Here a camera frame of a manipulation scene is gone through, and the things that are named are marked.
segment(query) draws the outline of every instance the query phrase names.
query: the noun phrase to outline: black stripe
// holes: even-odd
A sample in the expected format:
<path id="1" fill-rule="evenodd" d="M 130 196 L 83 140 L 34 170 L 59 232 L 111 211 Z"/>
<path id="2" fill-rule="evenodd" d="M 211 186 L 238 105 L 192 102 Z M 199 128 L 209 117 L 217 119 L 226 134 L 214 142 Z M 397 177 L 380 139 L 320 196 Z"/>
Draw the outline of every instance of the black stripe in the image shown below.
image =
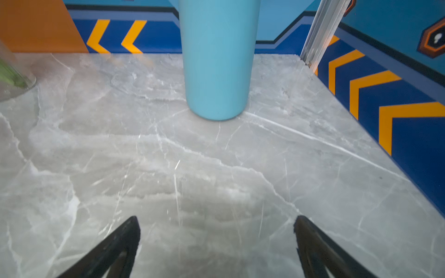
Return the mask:
<path id="1" fill-rule="evenodd" d="M 102 5 L 65 5 L 68 10 L 90 11 L 126 11 L 126 12 L 171 12 L 179 19 L 178 11 L 173 7 L 139 7 L 139 6 L 102 6 Z"/>
<path id="2" fill-rule="evenodd" d="M 278 35 L 278 37 L 274 40 L 257 40 L 256 43 L 257 44 L 275 44 L 282 36 L 284 36 L 284 34 L 286 34 L 292 27 L 294 27 L 295 24 L 297 24 L 298 21 L 300 21 L 300 19 L 303 18 L 303 16 L 315 16 L 315 11 L 304 11 L 302 12 L 297 18 L 295 18 L 295 20 L 289 24 L 289 26 L 281 32 L 281 34 Z"/>
<path id="3" fill-rule="evenodd" d="M 380 50 L 381 52 L 387 54 L 388 56 L 394 58 L 395 60 L 401 62 L 402 64 L 414 69 L 418 73 L 428 77 L 429 79 L 433 80 L 434 82 L 445 86 L 445 76 L 441 74 L 440 72 L 414 60 L 411 57 L 406 56 L 403 53 L 398 52 L 397 50 L 379 42 L 376 39 L 371 38 L 370 36 L 363 34 L 362 32 L 352 28 L 351 26 L 348 26 L 342 22 L 340 22 L 339 27 L 349 34 L 353 35 L 357 39 L 360 39 L 364 41 L 365 43 L 375 47 L 376 49 Z"/>

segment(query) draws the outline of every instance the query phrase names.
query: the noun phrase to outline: yellow chevron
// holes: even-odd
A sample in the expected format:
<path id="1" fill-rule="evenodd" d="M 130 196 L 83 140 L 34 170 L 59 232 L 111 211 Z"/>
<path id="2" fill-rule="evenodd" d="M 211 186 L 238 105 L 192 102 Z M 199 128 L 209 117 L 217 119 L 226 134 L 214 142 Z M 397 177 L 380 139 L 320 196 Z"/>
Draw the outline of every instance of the yellow chevron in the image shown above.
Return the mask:
<path id="1" fill-rule="evenodd" d="M 328 46 L 332 45 L 333 43 L 337 42 L 339 38 L 337 36 L 332 36 L 331 41 L 329 42 Z"/>
<path id="2" fill-rule="evenodd" d="M 351 80 L 349 83 L 349 111 L 359 119 L 359 89 L 401 80 L 400 77 L 387 70 L 365 77 Z"/>
<path id="3" fill-rule="evenodd" d="M 99 53 L 110 53 L 110 51 L 106 50 L 99 44 L 99 41 L 101 41 L 101 38 L 104 35 L 109 23 L 109 19 L 98 19 L 88 38 L 88 41 L 86 42 L 86 45 Z"/>
<path id="4" fill-rule="evenodd" d="M 379 143 L 392 155 L 392 119 L 445 117 L 445 106 L 439 102 L 381 106 L 379 111 Z"/>
<path id="5" fill-rule="evenodd" d="M 128 30 L 128 33 L 125 36 L 124 40 L 121 43 L 123 47 L 125 47 L 128 51 L 130 51 L 133 54 L 142 54 L 142 51 L 139 50 L 136 46 L 134 46 L 133 43 L 138 37 L 139 33 L 144 28 L 146 23 L 147 23 L 146 20 L 135 20 L 130 30 Z"/>
<path id="6" fill-rule="evenodd" d="M 335 60 L 329 62 L 329 90 L 335 95 L 335 73 L 336 69 L 344 64 L 350 63 L 354 60 L 364 57 L 364 54 L 357 49 L 343 56 L 338 57 Z"/>

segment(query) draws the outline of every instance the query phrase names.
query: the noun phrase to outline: marble tabletop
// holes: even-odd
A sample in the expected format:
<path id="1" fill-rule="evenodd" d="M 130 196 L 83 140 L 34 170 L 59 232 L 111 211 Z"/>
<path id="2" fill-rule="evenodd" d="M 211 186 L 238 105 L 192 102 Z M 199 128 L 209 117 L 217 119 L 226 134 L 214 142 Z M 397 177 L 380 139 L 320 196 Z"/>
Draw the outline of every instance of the marble tabletop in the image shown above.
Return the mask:
<path id="1" fill-rule="evenodd" d="M 2 277 L 56 277 L 136 215 L 133 278 L 302 278 L 300 214 L 381 278 L 443 277 L 443 217 L 297 56 L 256 55 L 221 122 L 181 55 L 17 56 L 38 84 L 0 103 Z"/>

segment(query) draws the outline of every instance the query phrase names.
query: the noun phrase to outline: orange panel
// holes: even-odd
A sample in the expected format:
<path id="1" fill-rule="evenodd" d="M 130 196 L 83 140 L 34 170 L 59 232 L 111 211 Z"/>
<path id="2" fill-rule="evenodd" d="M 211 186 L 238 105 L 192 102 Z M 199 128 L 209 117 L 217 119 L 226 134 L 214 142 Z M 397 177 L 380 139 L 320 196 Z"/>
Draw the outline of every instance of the orange panel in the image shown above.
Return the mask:
<path id="1" fill-rule="evenodd" d="M 13 52 L 88 52 L 62 0 L 0 1 L 0 26 Z"/>

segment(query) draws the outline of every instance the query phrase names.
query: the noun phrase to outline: blue cylinder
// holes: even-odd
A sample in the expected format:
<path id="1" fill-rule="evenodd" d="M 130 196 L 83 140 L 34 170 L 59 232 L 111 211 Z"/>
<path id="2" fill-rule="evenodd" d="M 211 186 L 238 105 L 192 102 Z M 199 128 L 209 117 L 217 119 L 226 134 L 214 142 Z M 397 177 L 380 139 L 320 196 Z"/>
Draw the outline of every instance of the blue cylinder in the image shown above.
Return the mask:
<path id="1" fill-rule="evenodd" d="M 186 98 L 209 120 L 247 104 L 260 0 L 179 0 Z"/>

